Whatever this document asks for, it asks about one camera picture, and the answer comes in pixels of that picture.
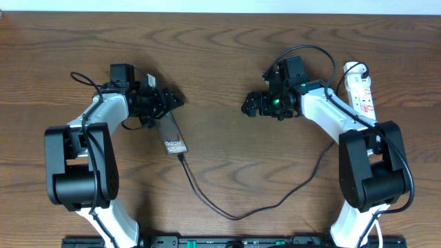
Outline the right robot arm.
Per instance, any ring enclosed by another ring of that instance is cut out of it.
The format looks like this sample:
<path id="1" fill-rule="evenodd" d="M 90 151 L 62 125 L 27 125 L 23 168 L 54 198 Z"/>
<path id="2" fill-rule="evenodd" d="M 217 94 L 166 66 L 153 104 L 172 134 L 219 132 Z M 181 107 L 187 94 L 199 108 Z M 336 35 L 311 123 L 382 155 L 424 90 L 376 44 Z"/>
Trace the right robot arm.
<path id="1" fill-rule="evenodd" d="M 367 244 L 379 217 L 408 209 L 415 195 L 399 126 L 360 114 L 323 81 L 312 81 L 300 56 L 276 61 L 263 79 L 269 89 L 248 93 L 242 112 L 279 121 L 303 116 L 334 139 L 345 203 L 331 226 L 331 241 L 337 247 Z"/>

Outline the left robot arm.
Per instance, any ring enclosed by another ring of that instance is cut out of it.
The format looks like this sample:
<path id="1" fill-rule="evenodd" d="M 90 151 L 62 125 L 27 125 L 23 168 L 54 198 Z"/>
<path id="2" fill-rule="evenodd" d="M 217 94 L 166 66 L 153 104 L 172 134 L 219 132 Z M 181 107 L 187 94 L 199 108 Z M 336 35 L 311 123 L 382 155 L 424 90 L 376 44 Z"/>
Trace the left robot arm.
<path id="1" fill-rule="evenodd" d="M 71 72 L 75 81 L 92 86 L 90 106 L 66 125 L 49 127 L 44 134 L 48 197 L 55 205 L 84 217 L 99 236 L 70 237 L 62 247 L 151 247 L 152 240 L 130 217 L 118 198 L 119 172 L 111 136 L 130 118 L 142 128 L 158 126 L 184 102 L 156 79 L 127 63 L 110 66 L 110 80 L 96 84 Z"/>

